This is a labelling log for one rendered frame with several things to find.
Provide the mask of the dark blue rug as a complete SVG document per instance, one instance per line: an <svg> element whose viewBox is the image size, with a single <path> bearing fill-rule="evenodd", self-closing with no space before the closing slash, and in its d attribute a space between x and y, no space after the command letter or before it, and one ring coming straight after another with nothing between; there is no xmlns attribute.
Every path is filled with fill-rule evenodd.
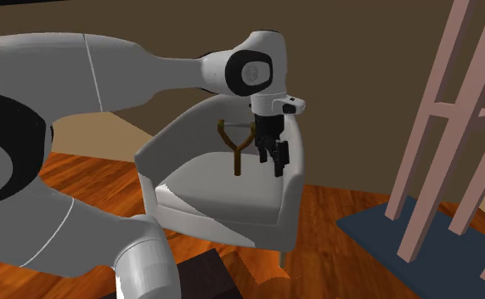
<svg viewBox="0 0 485 299"><path fill-rule="evenodd" d="M401 216L385 216L386 204L343 217L336 225L421 299L485 299L485 235L473 228L458 236L451 217L437 212L417 258L397 255L416 199L407 197Z"/></svg>

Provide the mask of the brown wooden slingshot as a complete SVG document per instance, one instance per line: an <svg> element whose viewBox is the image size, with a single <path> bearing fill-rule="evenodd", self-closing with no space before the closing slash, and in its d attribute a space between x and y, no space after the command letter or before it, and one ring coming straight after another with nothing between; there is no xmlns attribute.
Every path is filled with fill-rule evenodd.
<svg viewBox="0 0 485 299"><path fill-rule="evenodd" d="M225 132L225 127L247 127L250 130L250 134L242 144L237 145L229 138L228 134ZM241 175L241 151L247 148L254 140L256 135L256 124L254 122L232 123L226 122L224 119L219 119L217 121L217 132L223 142L233 151L234 175L238 177Z"/></svg>

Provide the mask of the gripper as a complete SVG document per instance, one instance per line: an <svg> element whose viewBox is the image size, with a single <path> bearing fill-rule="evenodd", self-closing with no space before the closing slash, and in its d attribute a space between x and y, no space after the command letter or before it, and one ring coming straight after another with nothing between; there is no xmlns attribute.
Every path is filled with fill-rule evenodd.
<svg viewBox="0 0 485 299"><path fill-rule="evenodd" d="M274 176L283 176L286 165L289 164L289 145L287 141L280 141L279 135L284 131L284 116L260 116L254 115L255 120L255 145L259 151L261 163L268 161L268 147L271 144L269 153L274 161Z"/></svg>

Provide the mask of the pink wooden frame furniture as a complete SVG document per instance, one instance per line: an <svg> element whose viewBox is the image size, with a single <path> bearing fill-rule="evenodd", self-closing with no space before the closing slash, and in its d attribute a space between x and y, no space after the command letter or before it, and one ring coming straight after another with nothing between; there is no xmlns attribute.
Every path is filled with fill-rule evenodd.
<svg viewBox="0 0 485 299"><path fill-rule="evenodd" d="M478 0L454 0L439 43L415 123L387 204L385 215L399 218L420 156L431 128L431 119L447 119L447 126L431 162L426 180L405 230L398 256L405 262L417 258L435 217L449 178L471 133L485 129L485 25L454 103L441 100ZM469 228L485 195L485 152L449 224L462 235Z"/></svg>

